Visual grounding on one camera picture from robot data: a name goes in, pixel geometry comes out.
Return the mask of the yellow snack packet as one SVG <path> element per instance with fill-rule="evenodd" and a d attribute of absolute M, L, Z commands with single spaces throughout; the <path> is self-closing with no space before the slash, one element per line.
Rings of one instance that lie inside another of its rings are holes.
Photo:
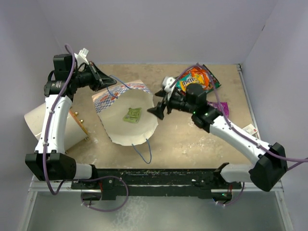
<path fill-rule="evenodd" d="M 204 81 L 202 78 L 197 78 L 197 77 L 189 77 L 189 78 L 183 78 L 179 81 L 180 83 L 180 88 L 183 92 L 186 92 L 186 89 L 188 87 L 188 85 L 192 84 L 192 83 L 197 83 L 197 84 L 204 84 Z"/>

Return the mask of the green chips bag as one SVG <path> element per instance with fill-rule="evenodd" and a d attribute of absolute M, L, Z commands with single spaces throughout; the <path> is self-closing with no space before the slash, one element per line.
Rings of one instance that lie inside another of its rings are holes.
<path fill-rule="evenodd" d="M 218 79 L 214 76 L 214 74 L 209 70 L 209 68 L 205 65 L 199 66 L 199 68 L 203 69 L 206 71 L 206 73 L 209 76 L 210 79 L 210 84 L 211 84 L 211 90 L 205 90 L 206 92 L 211 92 L 214 90 L 214 88 L 219 88 L 221 86 L 220 82 Z"/>

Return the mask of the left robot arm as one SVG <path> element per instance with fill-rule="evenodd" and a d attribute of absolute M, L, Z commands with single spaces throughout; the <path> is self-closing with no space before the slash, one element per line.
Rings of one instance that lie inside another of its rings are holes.
<path fill-rule="evenodd" d="M 67 116 L 77 89 L 89 87 L 99 91 L 116 84 L 86 54 L 60 54 L 53 58 L 54 70 L 44 86 L 45 115 L 34 153 L 27 154 L 25 164 L 37 177 L 49 180 L 81 180 L 89 189 L 99 184 L 93 166 L 78 164 L 65 154 L 64 133 Z"/>

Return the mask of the orange snack packet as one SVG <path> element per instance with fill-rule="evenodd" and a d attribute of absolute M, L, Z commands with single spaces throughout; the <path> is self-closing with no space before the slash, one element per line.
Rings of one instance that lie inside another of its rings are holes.
<path fill-rule="evenodd" d="M 193 83 L 200 84 L 204 90 L 211 90 L 211 84 L 208 74 L 205 70 L 195 67 L 190 70 Z"/>

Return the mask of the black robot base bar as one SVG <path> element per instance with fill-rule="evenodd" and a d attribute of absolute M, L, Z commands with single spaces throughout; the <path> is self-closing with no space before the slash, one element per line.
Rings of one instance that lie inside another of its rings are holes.
<path fill-rule="evenodd" d="M 101 199 L 118 196 L 197 197 L 199 199 L 229 200 L 231 190 L 242 187 L 239 182 L 226 182 L 221 168 L 95 168 L 89 181 L 76 180 L 72 189 L 102 192 Z"/>

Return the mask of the checkered paper snack bag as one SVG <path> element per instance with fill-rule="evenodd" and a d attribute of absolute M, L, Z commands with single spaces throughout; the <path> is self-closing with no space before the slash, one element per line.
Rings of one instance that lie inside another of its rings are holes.
<path fill-rule="evenodd" d="M 157 117 L 147 110 L 154 107 L 153 94 L 141 80 L 121 83 L 92 95 L 94 109 L 111 142 L 132 147 L 146 164 L 152 162 L 149 139 Z"/>

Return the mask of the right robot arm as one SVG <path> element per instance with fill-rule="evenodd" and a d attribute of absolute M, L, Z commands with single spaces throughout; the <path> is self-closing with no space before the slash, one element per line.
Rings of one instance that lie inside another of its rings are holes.
<path fill-rule="evenodd" d="M 273 145 L 264 142 L 230 122 L 219 109 L 208 104 L 201 85 L 190 84 L 185 95 L 179 95 L 176 90 L 160 90 L 156 95 L 163 99 L 149 108 L 149 113 L 161 120 L 164 119 L 164 111 L 170 114 L 175 109 L 190 113 L 198 128 L 221 138 L 250 161 L 249 165 L 221 165 L 214 176 L 217 187 L 226 188 L 233 182 L 250 182 L 269 192 L 287 172 L 284 147 L 277 142 Z"/>

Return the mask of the teal snack packet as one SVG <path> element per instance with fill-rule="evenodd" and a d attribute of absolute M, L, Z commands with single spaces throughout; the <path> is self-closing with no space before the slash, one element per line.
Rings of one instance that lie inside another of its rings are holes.
<path fill-rule="evenodd" d="M 181 78 L 177 81 L 176 87 L 181 91 L 186 91 L 186 84 L 185 84 L 186 78 Z"/>

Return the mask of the small green snack packet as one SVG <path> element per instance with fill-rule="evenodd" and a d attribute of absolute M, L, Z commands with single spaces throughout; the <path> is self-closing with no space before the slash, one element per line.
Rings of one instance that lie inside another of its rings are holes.
<path fill-rule="evenodd" d="M 124 122 L 138 123 L 141 117 L 142 108 L 129 108 L 127 114 L 123 117 Z"/>

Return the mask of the purple snack bag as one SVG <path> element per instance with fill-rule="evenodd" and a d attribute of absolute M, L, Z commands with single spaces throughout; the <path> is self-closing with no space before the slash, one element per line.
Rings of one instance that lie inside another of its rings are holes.
<path fill-rule="evenodd" d="M 217 108 L 218 110 L 220 110 L 221 112 L 223 112 L 225 114 L 225 116 L 228 118 L 229 117 L 229 107 L 227 102 L 208 102 L 208 105 L 211 105 L 215 108 Z"/>

